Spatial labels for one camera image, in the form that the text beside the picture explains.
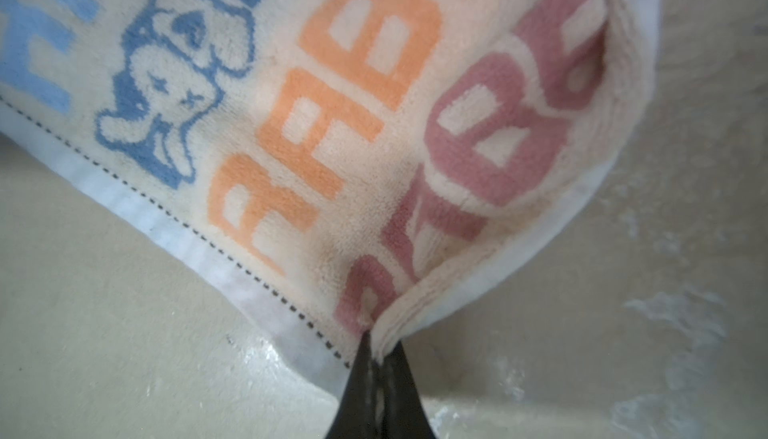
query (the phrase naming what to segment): printed towel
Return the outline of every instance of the printed towel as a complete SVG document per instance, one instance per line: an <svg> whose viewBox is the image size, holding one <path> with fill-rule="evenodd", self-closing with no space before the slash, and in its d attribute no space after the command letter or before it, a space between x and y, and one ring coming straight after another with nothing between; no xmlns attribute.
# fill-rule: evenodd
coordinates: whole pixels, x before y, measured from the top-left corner
<svg viewBox="0 0 768 439"><path fill-rule="evenodd" d="M491 289L585 204L650 98L658 0L0 0L0 18L0 94L32 143L130 187L349 360L366 329L382 355Z"/></svg>

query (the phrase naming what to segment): towel fibers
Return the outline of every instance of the towel fibers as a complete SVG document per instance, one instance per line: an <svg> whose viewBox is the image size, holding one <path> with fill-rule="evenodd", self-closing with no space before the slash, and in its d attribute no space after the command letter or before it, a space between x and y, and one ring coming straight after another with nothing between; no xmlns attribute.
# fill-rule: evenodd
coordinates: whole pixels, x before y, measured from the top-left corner
<svg viewBox="0 0 768 439"><path fill-rule="evenodd" d="M344 360L559 232L639 121L658 36L658 0L0 0L0 17L0 94L36 126L19 142L56 137Z"/></svg>

